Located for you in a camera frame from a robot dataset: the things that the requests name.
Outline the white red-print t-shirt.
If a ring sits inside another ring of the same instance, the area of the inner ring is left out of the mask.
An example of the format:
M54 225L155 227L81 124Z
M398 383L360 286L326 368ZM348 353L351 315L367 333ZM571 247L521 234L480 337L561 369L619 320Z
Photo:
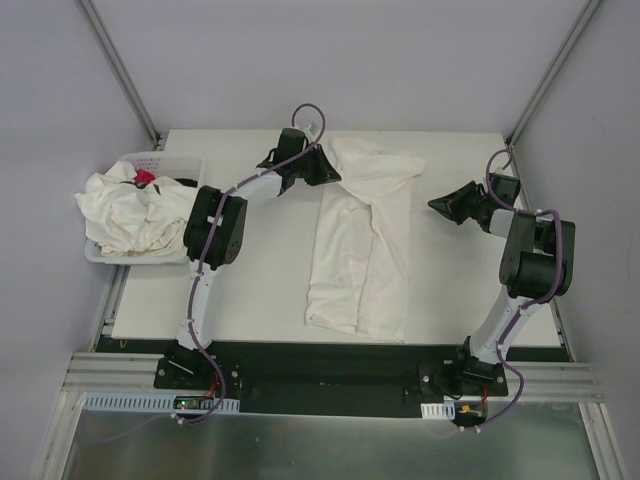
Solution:
M305 322L400 343L408 318L412 184L424 159L334 137L340 176L325 186L314 240Z

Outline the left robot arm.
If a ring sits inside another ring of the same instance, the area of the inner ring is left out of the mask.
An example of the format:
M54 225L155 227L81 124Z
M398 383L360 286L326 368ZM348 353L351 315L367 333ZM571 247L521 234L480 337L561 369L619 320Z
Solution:
M198 189L183 236L191 287L186 318L176 336L179 346L197 350L212 343L213 311L220 296L216 284L240 253L248 208L282 196L298 179L315 187L338 182L341 176L318 140L285 128L248 178L225 191L208 185Z

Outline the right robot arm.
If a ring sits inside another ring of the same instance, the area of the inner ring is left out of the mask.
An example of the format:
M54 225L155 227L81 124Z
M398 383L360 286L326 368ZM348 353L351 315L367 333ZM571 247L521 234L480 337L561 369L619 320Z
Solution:
M498 367L529 318L568 290L573 275L575 224L552 214L518 210L520 181L490 173L488 184L474 181L427 202L458 225L473 219L481 229L506 240L499 266L500 293L481 326L465 339L450 369L452 387L473 394Z

